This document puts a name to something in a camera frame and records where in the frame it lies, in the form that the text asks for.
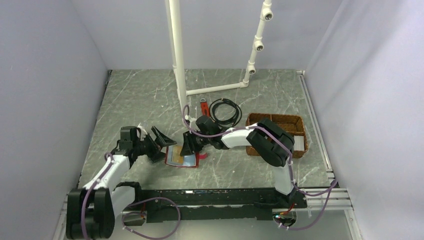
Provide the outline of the red card holder wallet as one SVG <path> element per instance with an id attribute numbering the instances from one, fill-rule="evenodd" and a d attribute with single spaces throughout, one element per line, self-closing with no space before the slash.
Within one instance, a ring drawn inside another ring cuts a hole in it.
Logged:
<path id="1" fill-rule="evenodd" d="M 207 153 L 199 153 L 196 152 L 193 155 L 184 156 L 184 163 L 183 165 L 172 165 L 169 163 L 169 160 L 171 160 L 173 155 L 179 154 L 181 152 L 182 146 L 180 145 L 171 145 L 166 148 L 166 157 L 165 157 L 165 164 L 172 167 L 177 168 L 198 168 L 200 164 L 200 160 L 204 160 L 208 157 Z"/>

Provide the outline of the orange credit card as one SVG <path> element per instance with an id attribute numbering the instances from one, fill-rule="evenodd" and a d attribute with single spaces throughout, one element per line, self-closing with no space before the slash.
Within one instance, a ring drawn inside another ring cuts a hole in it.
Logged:
<path id="1" fill-rule="evenodd" d="M 171 160 L 169 160 L 169 163 L 175 166 L 182 166 L 184 164 L 184 157 L 180 156 L 179 153 L 177 153 L 176 155 L 173 154 Z"/>

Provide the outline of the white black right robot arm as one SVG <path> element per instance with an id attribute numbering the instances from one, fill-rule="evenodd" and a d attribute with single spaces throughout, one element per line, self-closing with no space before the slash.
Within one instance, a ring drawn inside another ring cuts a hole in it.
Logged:
<path id="1" fill-rule="evenodd" d="M 295 201 L 293 193 L 296 181 L 291 167 L 293 164 L 294 137 L 268 118 L 245 127 L 221 127 L 211 117 L 203 115 L 195 124 L 198 130 L 183 134 L 181 156 L 200 152 L 211 145 L 218 150 L 236 147 L 252 147 L 259 156 L 272 166 L 275 179 L 276 203 L 287 208 Z"/>

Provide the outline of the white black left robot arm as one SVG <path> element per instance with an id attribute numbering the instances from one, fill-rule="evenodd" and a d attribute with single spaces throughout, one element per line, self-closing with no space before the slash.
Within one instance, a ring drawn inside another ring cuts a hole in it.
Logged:
<path id="1" fill-rule="evenodd" d="M 122 176 L 138 157 L 158 162 L 166 157 L 163 148 L 176 145 L 155 126 L 155 138 L 140 126 L 123 126 L 115 148 L 104 154 L 100 171 L 84 186 L 72 189 L 67 196 L 65 235 L 71 240 L 108 239 L 116 218 L 128 207 L 139 209 L 144 203 L 138 182 L 122 182 Z"/>

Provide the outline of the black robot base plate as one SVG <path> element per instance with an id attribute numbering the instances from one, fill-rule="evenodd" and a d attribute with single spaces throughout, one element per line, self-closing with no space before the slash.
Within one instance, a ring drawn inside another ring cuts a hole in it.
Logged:
<path id="1" fill-rule="evenodd" d="M 124 209 L 146 214 L 148 223 L 181 220 L 256 219 L 271 221 L 278 212 L 305 209 L 304 194 L 285 196 L 273 187 L 225 189 L 142 190 L 136 201 L 152 199 Z"/>

